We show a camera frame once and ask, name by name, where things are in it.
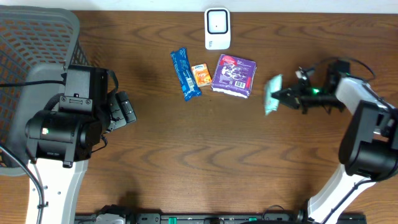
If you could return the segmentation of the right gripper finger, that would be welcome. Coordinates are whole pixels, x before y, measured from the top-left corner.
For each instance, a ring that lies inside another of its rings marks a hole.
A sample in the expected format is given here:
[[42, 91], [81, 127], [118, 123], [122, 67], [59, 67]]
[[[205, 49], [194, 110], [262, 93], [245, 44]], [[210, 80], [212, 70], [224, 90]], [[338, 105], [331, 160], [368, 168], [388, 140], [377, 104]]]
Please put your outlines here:
[[292, 95], [276, 95], [275, 93], [273, 93], [271, 94], [271, 97], [279, 100], [279, 103], [291, 109], [298, 110], [300, 108], [300, 103], [297, 101], [296, 97]]
[[276, 95], [291, 95], [294, 94], [293, 89], [291, 88], [285, 88], [283, 90], [279, 90], [277, 92], [275, 92]]

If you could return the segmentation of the green tissue wipes pack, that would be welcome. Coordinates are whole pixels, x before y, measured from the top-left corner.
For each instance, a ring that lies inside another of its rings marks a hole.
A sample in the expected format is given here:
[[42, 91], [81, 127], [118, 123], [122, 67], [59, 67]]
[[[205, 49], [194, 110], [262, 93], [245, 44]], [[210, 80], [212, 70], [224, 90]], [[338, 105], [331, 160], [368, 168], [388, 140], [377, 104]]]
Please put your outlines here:
[[265, 85], [265, 97], [264, 97], [264, 111], [265, 115], [268, 116], [271, 112], [277, 111], [279, 107], [279, 100], [272, 96], [282, 89], [282, 74], [276, 75], [271, 78]]

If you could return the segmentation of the pink purple liners pack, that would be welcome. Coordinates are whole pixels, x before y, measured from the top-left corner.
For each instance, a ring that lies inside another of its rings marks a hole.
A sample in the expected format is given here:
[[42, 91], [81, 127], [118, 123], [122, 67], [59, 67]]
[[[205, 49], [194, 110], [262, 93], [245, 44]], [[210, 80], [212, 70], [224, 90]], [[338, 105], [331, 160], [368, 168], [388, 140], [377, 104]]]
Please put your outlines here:
[[248, 98], [256, 68], [255, 61], [221, 54], [213, 74], [211, 89], [227, 95]]

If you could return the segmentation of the blue Oreo cookie pack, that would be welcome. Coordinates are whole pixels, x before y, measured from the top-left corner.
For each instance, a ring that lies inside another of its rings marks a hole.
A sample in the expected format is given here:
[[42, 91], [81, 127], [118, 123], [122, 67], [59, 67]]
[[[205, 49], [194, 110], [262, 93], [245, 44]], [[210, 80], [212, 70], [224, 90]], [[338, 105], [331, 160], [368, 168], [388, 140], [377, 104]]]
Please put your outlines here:
[[184, 100], [189, 101], [193, 97], [201, 96], [201, 90], [191, 71], [191, 66], [187, 57], [187, 49], [182, 47], [177, 51], [173, 51], [170, 53], [170, 57], [182, 88]]

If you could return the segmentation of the small orange box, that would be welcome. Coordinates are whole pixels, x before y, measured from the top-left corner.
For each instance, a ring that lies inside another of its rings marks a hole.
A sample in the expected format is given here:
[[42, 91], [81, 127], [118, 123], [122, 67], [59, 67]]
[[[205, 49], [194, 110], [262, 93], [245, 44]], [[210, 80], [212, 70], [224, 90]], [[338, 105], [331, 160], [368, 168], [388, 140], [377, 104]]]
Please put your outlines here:
[[212, 83], [211, 75], [209, 73], [207, 64], [199, 64], [191, 67], [193, 76], [198, 87], [207, 86]]

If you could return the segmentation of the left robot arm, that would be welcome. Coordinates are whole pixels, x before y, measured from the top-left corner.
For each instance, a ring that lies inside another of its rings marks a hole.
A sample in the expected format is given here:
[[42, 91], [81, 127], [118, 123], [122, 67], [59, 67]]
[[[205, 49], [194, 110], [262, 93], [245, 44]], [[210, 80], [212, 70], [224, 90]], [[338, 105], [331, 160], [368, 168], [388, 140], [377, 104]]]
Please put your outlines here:
[[37, 203], [39, 223], [73, 223], [82, 180], [94, 148], [106, 134], [136, 121], [126, 92], [106, 98], [55, 95], [25, 126], [32, 155], [30, 185], [39, 197], [29, 199], [26, 222]]

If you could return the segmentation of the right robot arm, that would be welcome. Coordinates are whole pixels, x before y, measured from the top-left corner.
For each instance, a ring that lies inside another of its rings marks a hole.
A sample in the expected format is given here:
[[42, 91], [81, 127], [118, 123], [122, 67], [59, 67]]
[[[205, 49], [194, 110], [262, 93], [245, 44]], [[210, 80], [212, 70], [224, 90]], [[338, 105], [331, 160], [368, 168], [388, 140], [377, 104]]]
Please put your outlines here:
[[397, 108], [387, 103], [369, 80], [351, 73], [353, 58], [330, 57], [321, 88], [310, 81], [319, 64], [300, 68], [298, 83], [282, 88], [282, 75], [265, 85], [265, 112], [285, 105], [307, 113], [322, 107], [348, 110], [352, 119], [338, 151], [339, 165], [321, 191], [309, 198], [295, 223], [337, 223], [344, 210], [362, 192], [397, 175]]

